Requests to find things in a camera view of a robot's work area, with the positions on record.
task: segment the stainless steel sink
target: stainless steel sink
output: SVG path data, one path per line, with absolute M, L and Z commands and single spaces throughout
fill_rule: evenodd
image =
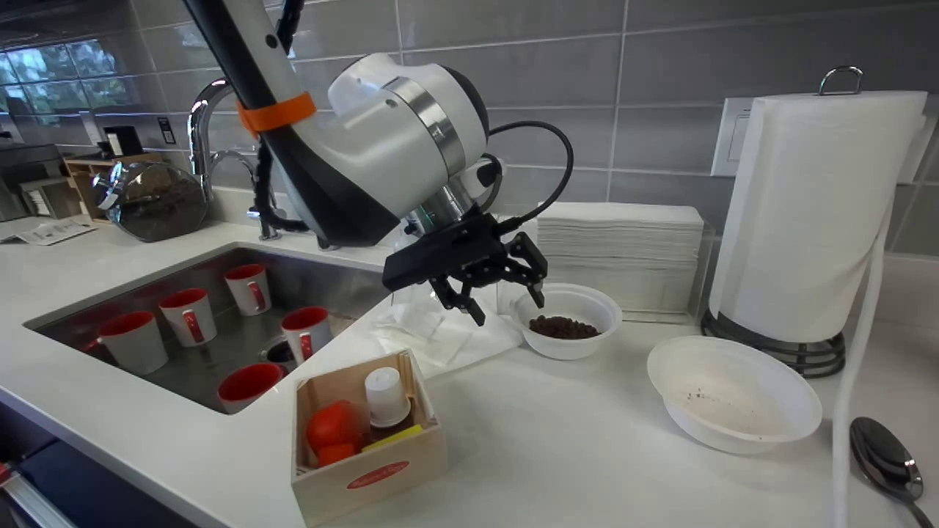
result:
M 224 282 L 224 273 L 230 266 L 246 263 L 246 261 L 264 261 L 271 266 L 274 308 L 262 316 L 240 316 Z M 181 286 L 208 286 L 218 336 L 203 349 L 181 349 L 171 324 L 159 316 L 171 361 L 159 371 L 137 376 L 137 377 L 148 377 L 151 385 L 173 390 L 215 410 L 224 410 L 218 401 L 218 385 L 230 371 L 264 358 L 294 367 L 291 354 L 288 358 L 281 354 L 286 344 L 278 333 L 278 319 L 291 308 L 327 305 L 331 313 L 330 319 L 331 333 L 340 333 L 365 310 L 378 305 L 381 295 L 387 292 L 381 286 L 378 273 L 374 270 L 334 266 L 322 261 L 306 261 L 306 257 L 262 253 L 250 247 L 224 247 L 200 257 L 181 261 L 177 266 L 168 266 L 142 282 L 121 285 L 93 300 L 30 319 L 26 327 L 89 354 L 89 344 L 93 344 L 96 327 L 107 319 L 112 319 L 114 313 L 142 310 L 142 308 L 159 313 L 156 308 L 159 300 Z M 90 354 L 121 368 L 107 349 L 96 349 Z

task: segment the orange band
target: orange band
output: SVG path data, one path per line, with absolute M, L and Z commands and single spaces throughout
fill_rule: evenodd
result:
M 240 122 L 253 132 L 253 134 L 264 134 L 271 129 L 281 129 L 291 125 L 296 121 L 306 121 L 312 115 L 316 115 L 316 102 L 312 93 L 299 93 L 294 100 L 281 100 L 277 106 L 264 106 L 264 109 L 243 109 L 239 106 Z

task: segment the white bowl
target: white bowl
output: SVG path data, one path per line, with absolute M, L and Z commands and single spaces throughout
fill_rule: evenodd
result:
M 666 339 L 645 371 L 677 427 L 718 452 L 758 455 L 823 421 L 820 393 L 795 368 L 734 339 Z
M 623 310 L 611 295 L 594 286 L 561 285 L 561 282 L 547 285 L 544 292 L 547 292 L 547 308 L 536 308 L 531 295 L 519 295 L 516 301 L 510 301 L 510 319 L 519 324 L 525 344 L 533 352 L 554 361 L 582 361 L 611 349 L 623 324 Z M 529 327 L 529 322 L 536 316 L 570 316 L 594 324 L 600 333 L 578 336 L 578 339 L 547 336 Z

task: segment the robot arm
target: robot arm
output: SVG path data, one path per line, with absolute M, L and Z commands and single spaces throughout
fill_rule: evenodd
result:
M 519 282 L 536 301 L 547 257 L 519 231 L 510 242 L 460 188 L 485 154 L 487 116 L 472 85 L 437 65 L 369 55 L 330 91 L 334 121 L 288 65 L 262 0 L 184 0 L 246 125 L 274 150 L 299 217 L 322 247 L 378 242 L 403 217 L 419 241 L 385 263 L 385 286 L 431 282 L 447 308 L 485 319 L 472 286 Z

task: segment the spoon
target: spoon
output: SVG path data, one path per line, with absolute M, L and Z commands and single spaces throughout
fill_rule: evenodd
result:
M 921 473 L 905 443 L 869 415 L 850 421 L 850 452 L 867 480 L 908 505 L 918 528 L 933 528 L 931 517 L 915 505 L 925 493 Z

